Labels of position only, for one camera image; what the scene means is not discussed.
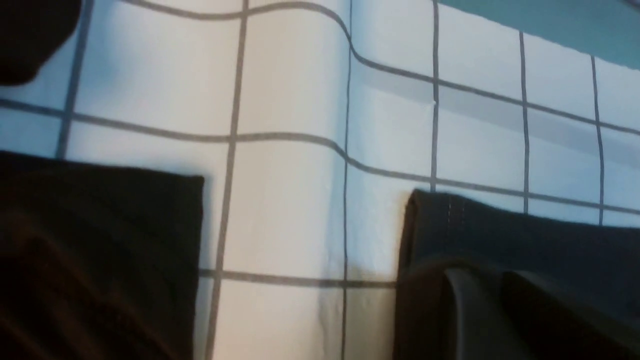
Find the bed sheet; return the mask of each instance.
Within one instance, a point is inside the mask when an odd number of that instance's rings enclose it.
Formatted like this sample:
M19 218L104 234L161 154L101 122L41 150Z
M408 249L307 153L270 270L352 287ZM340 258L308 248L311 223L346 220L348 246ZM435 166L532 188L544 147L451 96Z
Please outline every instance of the bed sheet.
M195 359L390 359L414 188L640 226L640 72L430 0L86 0L0 149L206 177Z

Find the teal fabric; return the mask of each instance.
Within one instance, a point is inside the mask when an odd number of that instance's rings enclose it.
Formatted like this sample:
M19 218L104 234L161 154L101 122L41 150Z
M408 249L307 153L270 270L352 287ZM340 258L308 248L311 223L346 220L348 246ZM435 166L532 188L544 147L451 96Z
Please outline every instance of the teal fabric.
M623 0L441 0L464 12L640 69L640 10Z

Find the black fabric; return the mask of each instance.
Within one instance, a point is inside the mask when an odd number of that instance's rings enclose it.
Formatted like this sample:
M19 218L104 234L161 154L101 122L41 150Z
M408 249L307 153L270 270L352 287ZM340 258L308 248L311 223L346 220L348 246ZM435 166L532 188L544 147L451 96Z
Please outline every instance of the black fabric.
M460 316L444 315L452 311L452 268L482 282L538 359L637 359L639 241L638 229L559 222L416 191L401 241L394 359L452 358L448 323Z
M191 360L203 184L0 152L0 357Z
M82 0L0 0L0 85L31 81L73 34Z

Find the dark object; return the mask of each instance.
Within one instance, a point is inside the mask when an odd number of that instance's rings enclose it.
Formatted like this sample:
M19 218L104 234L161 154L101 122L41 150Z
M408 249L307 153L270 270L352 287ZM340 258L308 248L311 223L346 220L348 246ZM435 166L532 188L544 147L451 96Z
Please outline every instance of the dark object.
M0 152L0 357L192 360L203 183Z
M73 34L82 0L0 0L0 85L31 81Z
M394 359L640 359L639 240L416 191Z

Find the gray grid line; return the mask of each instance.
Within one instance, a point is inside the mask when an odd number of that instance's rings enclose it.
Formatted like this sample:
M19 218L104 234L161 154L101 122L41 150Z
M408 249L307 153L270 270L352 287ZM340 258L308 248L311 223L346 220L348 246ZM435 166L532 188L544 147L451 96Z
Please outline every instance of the gray grid line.
M600 151L600 205L604 205L604 150L602 149L602 132L600 131L600 108L598 107L598 78L596 76L596 58L591 55L591 73L593 74L593 109L596 117L598 133L598 150ZM604 208L600 208L599 223L602 225Z
M96 117L96 116L81 114L81 113L74 114L73 121L102 126L102 127L109 127L111 129L128 131L130 133L138 133L138 134L156 136L156 137L173 139L173 140L182 140L182 141L188 141L188 142L227 143L230 141L229 135L196 135L196 134L189 134L189 133L179 133L176 131L131 124L130 122L105 119L102 117Z
M243 12L230 12L230 13L198 13L191 12L189 10L182 10L178 8L172 8L171 6L160 5L151 3L145 0L119 0L123 3L139 6L159 13L167 15L173 15L177 17L183 17L191 20L232 20L242 17Z
M22 110L22 111L29 111L29 112L33 112L33 113L43 113L41 110L44 110L44 108L39 108L37 107L35 110L36 111L31 111L32 106L29 106L27 104L23 104L21 102L13 102L13 101L2 101L0 100L0 106L2 107L6 107L6 108L10 108L10 109L15 109L15 110ZM56 110L57 112L53 112L52 114L49 114L47 111L44 112L44 115L57 115L60 110ZM176 133L173 131L165 131L165 130L161 130L161 129L156 129L156 128L151 128L151 127L145 127L145 126L137 126L137 125L130 125L124 122L119 122L119 121L114 121L114 120L108 120L108 119L102 119L99 117L93 117L93 116L89 116L89 115L80 115L80 117L78 119L74 119L74 122L85 122L88 124L94 124L97 126L104 126L104 127L109 127L109 128L117 128L117 129L124 129L127 131L135 131L137 133L142 133L145 135L150 135L150 136L160 136L160 137L166 137L166 138L177 138L179 140L187 140L187 141L194 141L194 137L201 137L198 139L198 141L201 142L207 142L207 143L228 143L230 141L230 136L226 136L226 135L220 135L220 136L216 136L216 135L211 135L211 136L197 136L197 135L186 135L183 133ZM338 145L338 143L334 142L331 139L327 139L327 138L323 138L322 136L316 136L316 135L310 135L310 134L302 134L302 133L286 133L286 132L280 132L280 133L250 133L250 134L238 134L236 136L236 143L239 142L266 142L266 141L291 141L291 142L301 142L301 143L312 143L315 145L320 145L320 146L324 146L327 147L333 151L336 152L336 154L338 154L340 157L344 158L349 165L363 171L366 172L368 174L372 174L372 175L378 175L378 176L383 176L383 177L389 177L392 179L399 179L399 180L409 180L409 181L416 181L416 182L420 182L420 183L429 183L431 184L431 182L434 182L436 185L446 185L446 186L452 186L455 188L462 188L462 189L469 189L469 190L476 190L479 192L486 192L486 193L495 193L495 194L501 194L501 195L511 195L511 196L517 196L517 197L524 197L524 192L523 191L519 191L519 190L511 190L511 189L505 189L505 188L497 188L494 186L487 186L487 185L481 185L481 184L474 184L474 183L467 183L464 181L457 181L457 180L451 180L451 179L443 179L443 178L432 178L431 176L424 176L424 175L418 175L418 174L409 174L409 173L404 173L404 172L397 172L397 171L392 171L392 170L385 170L382 168L376 168L376 167L372 167L369 165L366 165L354 158L351 157L347 157L347 154L345 153L345 151L340 147L340 145ZM569 204L569 205L576 205L576 206L582 206L582 207L587 207L587 208L602 208L603 210L609 210L609 211L615 211L618 213L628 213L628 214L634 214L634 215L640 215L640 209L631 209L631 208L624 208L621 206L612 206L612 205L600 205L600 204L596 204L596 203L592 203L592 202L586 202L586 201L580 201L580 200L573 200L573 199L567 199L567 198L562 198L562 197L554 197L554 196L550 196L550 195L542 195L542 194L537 194L537 193L531 193L529 192L528 194L530 199L536 199L536 200L544 200L544 201L548 201L548 202L555 202L558 204Z
M433 118L431 123L431 178L435 179L438 173L438 112L440 110L439 65L438 44L440 39L440 15L438 13L438 0L433 3ZM436 191L436 183L430 184L431 192Z
M69 132L71 131L71 122L73 121L74 108L76 107L76 97L78 87L80 85L80 75L82 73L82 64L84 60L84 50L86 50L86 42L89 36L89 28L91 17L93 14L93 0L84 0L82 6L82 14L78 24L78 36L76 42L76 51L71 66L71 77L67 87L67 99L65 101L65 112L60 122L60 133L58 135L58 145L56 147L56 159L64 159L67 155L67 145L69 142Z
M243 0L243 11L249 7L249 0ZM225 176L225 192L222 200L222 215L220 222L220 233L218 235L218 250L216 253L216 273L222 274L225 260L225 243L227 240L227 226L229 220L229 207L231 203L231 187L233 185L234 162L236 160L236 138L238 132L238 119L240 113L240 95L242 93L242 75L244 67L244 46L246 42L246 29L248 17L244 16L240 20L240 35L238 40L238 55L236 60L236 86L234 91L234 107L231 115L231 130L229 146L227 149L227 173ZM207 333L207 344L205 348L205 358L212 359L216 328L218 324L218 310L220 308L220 289L222 286L222 276L218 276L213 283L211 293L211 312L209 313L209 328Z
M349 34L353 36L353 0L349 0ZM349 101L351 100L351 45L349 45L349 70L347 72L347 112L344 117L344 184L342 187L342 232L344 267L342 269L342 346L340 348L340 358L344 360L347 344L347 278L349 271L349 253L347 247L347 183L349 172Z
M524 34L520 32L520 83L522 86L522 125L524 130L524 213L529 213L529 114L527 107L527 64L524 53Z
M348 31L347 26L345 25L344 21L340 18L340 15L338 15L333 10L328 9L328 8L322 6L322 5L318 5L318 4L314 4L314 3L307 3L307 2L304 2L304 1L295 1L295 2L288 2L288 3L275 3L275 4L264 5L264 6L257 6L255 8L250 8L250 9L247 9L247 10L243 10L242 12L211 14L211 13L189 12L189 11L180 10L180 9L176 9L176 8L170 8L168 6L156 5L154 3L149 3L146 0L119 0L119 1L124 1L126 3L133 4L133 5L136 5L136 6L141 6L141 7L147 8L149 10L157 11L157 12L167 13L167 14L175 15L175 16L187 17L187 18L195 19L195 20L198 20L198 19L200 19L200 20L238 19L238 18L241 18L241 17L258 15L258 14L263 14L263 13L268 13L268 12L274 12L274 11L278 11L278 10L295 10L295 9L297 9L297 10L308 10L308 11L311 11L311 12L321 13L321 14L333 19L342 28L342 31L344 32L347 40L349 41L351 52L353 53L353 56L360 63L362 63L363 65L368 66L368 67L370 67L372 69L380 70L380 71L383 71L383 72L388 72L389 74L395 74L395 75L398 75L398 76L411 78L411 79L415 79L415 80L418 80L418 81L425 81L425 82L428 82L428 83L434 82L434 79L431 76L427 76L427 75L419 74L419 73L412 72L412 71L409 71L409 70L398 69L398 68L395 68L395 67L384 65L384 64L375 62L375 61L373 61L371 59L367 59L364 56L362 56L361 54L359 54L356 51L356 49L354 48L354 46L353 46L353 43L351 41L351 35L349 34L349 31ZM549 108L547 106L543 106L543 105L539 105L539 104L533 104L531 102L524 103L522 100L514 99L512 97L495 94L495 93L492 93L492 92L488 92L488 91L485 91L485 90L480 90L478 88L474 88L474 87L467 86L467 85L452 83L450 81L446 81L446 80L443 80L443 79L438 79L438 85L442 85L442 86L445 86L447 88L452 88L452 89L455 89L455 90L468 92L468 93L471 93L471 94L480 95L480 96L483 96L483 97L487 97L489 99L504 101L504 102L508 102L510 104L515 104L515 105L519 105L519 106L526 106L528 108L532 108L532 109L540 110L540 111L543 111L543 112L546 112L546 113L550 113L550 114L553 114L553 115L558 115L558 116L565 117L565 118L568 118L568 119L584 122L586 124L592 124L592 125L596 124L594 119L581 117L579 115L575 115L575 114L572 114L572 113L567 113L567 112L561 111L561 110L556 110L556 109ZM619 125L614 125L614 124L608 124L606 122L600 122L600 126L601 127L606 127L607 129L612 129L612 130L621 131L621 132L624 132L624 133L629 133L629 134L634 134L634 135L640 136L640 130L632 129L630 127L624 127L624 126L619 126Z
M45 106L38 106L27 104L26 102L19 102L8 99L0 99L0 108L9 110L24 111L26 113L32 113L37 115L46 115L50 117L62 118L65 112L63 110L46 108Z
M341 279L310 279L306 277L292 277L282 275L251 274L225 270L222 272L224 280L253 282L257 284L298 286L304 288L340 288L346 289L392 289L395 281L362 281Z

